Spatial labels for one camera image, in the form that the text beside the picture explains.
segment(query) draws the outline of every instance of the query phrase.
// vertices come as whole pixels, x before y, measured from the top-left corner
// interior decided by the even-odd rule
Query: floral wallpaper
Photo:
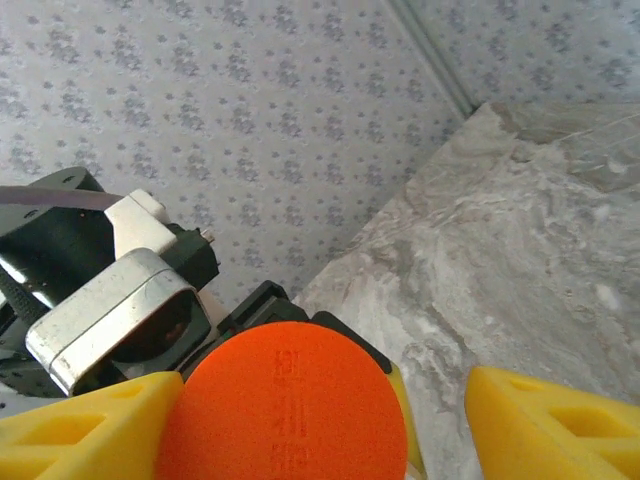
[[[640,100],[638,2],[406,1],[478,104]]]
[[[461,115],[381,1],[0,0],[0,181],[86,166],[295,294]]]

